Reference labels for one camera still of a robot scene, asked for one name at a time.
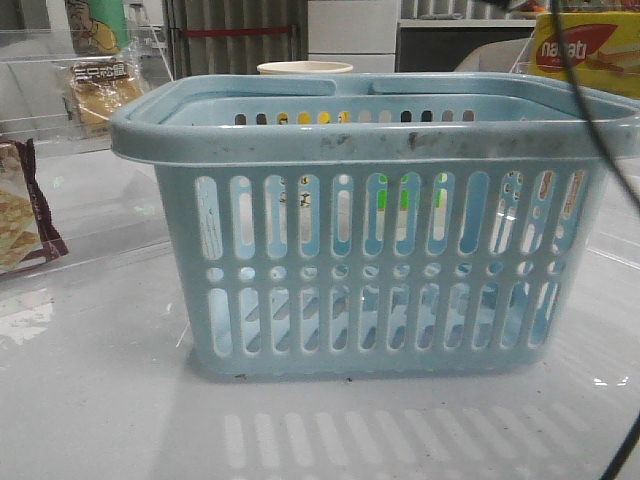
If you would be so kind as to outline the white cabinet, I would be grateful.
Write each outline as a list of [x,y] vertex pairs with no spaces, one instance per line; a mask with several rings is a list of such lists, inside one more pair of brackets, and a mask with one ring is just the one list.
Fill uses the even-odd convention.
[[358,73],[396,69],[399,1],[310,1],[308,58],[342,62]]

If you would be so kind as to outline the yellow Nabati wafer box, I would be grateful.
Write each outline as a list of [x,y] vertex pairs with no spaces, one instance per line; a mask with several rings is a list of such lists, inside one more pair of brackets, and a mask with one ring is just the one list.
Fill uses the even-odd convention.
[[[639,14],[605,11],[561,15],[567,56],[581,85],[639,97]],[[552,15],[537,17],[530,74],[566,78]]]

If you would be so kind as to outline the clear acrylic left shelf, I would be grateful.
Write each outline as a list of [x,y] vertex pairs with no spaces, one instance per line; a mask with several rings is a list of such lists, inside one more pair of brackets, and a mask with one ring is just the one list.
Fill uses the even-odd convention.
[[[170,78],[159,27],[131,21],[126,25],[129,44],[113,55],[76,53],[70,30],[4,30],[1,33],[1,142],[33,141],[36,178],[48,204],[44,182],[38,177],[46,158],[103,150],[109,144],[109,133],[85,137],[79,125],[71,120],[65,104],[63,70],[75,61],[120,55],[141,67],[141,76],[147,85],[145,93]],[[56,228],[51,207],[50,210]]]

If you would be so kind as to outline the packaged bread clear wrapper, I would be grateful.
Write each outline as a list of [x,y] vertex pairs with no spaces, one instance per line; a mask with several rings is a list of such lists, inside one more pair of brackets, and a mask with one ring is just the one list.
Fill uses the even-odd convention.
[[75,61],[62,79],[67,111],[85,137],[106,135],[112,114],[147,90],[139,64],[120,55]]

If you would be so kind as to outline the beige paper cup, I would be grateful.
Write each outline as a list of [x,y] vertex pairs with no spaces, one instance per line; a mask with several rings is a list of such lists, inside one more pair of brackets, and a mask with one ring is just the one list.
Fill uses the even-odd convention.
[[267,62],[257,66],[261,75],[335,75],[353,72],[353,66],[342,62],[287,61]]

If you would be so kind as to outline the light blue plastic basket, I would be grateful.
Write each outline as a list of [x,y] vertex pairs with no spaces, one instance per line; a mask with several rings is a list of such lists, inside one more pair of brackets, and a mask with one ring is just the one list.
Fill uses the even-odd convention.
[[549,345],[605,174],[570,86],[194,76],[119,108],[220,377],[501,372]]

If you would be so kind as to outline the brown waffle snack bag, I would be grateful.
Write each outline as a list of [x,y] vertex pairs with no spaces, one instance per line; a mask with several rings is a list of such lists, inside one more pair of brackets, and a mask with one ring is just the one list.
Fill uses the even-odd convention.
[[68,254],[37,178],[34,143],[1,142],[1,274],[22,272]]

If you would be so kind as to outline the green yellow cartoon package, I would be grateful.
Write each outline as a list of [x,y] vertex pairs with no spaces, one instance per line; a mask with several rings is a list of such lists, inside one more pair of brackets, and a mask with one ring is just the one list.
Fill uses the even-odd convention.
[[76,53],[113,55],[128,46],[122,1],[68,0],[64,4]]

